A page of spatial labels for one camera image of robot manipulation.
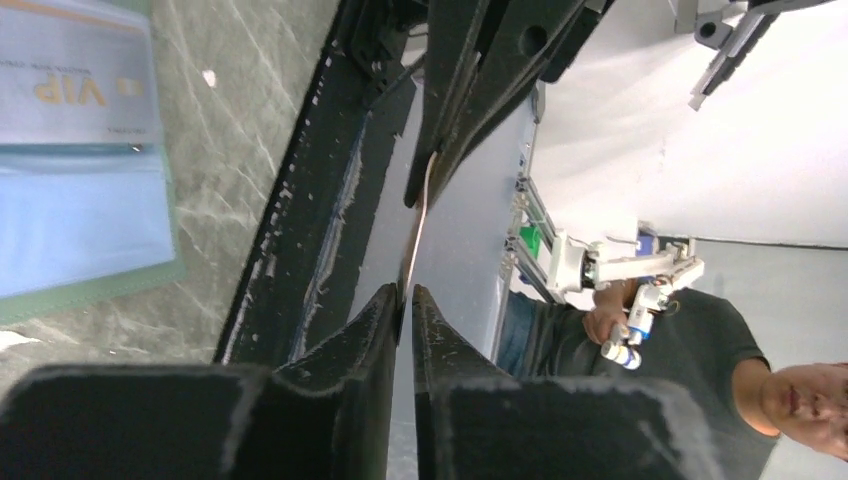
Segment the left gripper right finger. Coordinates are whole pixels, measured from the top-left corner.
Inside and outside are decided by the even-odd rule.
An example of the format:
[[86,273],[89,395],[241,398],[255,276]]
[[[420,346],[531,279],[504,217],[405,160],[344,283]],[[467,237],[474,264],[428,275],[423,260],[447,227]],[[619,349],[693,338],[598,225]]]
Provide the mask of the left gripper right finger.
[[423,479],[719,479],[705,418],[675,384],[518,380],[411,299],[418,472]]

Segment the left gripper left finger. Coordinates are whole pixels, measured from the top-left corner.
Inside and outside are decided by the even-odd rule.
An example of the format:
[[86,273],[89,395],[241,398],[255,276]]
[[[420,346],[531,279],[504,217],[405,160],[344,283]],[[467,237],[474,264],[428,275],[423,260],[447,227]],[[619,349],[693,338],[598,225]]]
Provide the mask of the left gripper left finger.
[[381,479],[397,293],[277,369],[50,365],[1,404],[5,479]]

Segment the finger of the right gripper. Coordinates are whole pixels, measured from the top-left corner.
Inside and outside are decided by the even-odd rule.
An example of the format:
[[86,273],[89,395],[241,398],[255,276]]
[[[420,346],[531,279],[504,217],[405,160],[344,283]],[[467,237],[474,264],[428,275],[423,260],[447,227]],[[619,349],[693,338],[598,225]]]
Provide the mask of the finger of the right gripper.
[[422,123],[404,195],[408,207],[422,192],[436,200],[461,161],[460,110],[476,70],[488,1],[431,1],[424,59]]
[[476,43],[476,70],[460,110],[461,161],[439,195],[463,160],[517,108],[537,81],[558,79],[597,25],[594,1],[488,2]]

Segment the gold VIP card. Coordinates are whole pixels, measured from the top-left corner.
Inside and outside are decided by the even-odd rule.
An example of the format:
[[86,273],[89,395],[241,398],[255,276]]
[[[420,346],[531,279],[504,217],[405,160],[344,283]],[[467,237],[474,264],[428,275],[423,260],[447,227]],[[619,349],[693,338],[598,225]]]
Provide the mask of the gold VIP card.
[[401,304],[403,304],[408,297],[408,291],[412,280],[413,269],[416,263],[416,256],[418,253],[419,244],[423,233],[424,223],[428,213],[428,196],[431,171],[438,157],[439,153],[434,151],[427,161],[423,177],[423,185],[420,191],[419,198],[415,204],[416,220],[412,225],[412,229],[408,237],[405,253],[400,264],[398,277],[398,301]]

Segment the green card holder wallet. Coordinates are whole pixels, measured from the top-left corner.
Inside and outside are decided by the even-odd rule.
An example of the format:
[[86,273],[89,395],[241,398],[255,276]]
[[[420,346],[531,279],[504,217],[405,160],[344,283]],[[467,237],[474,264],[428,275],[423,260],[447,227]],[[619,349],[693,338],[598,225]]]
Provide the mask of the green card holder wallet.
[[183,274],[147,1],[1,5],[1,321]]

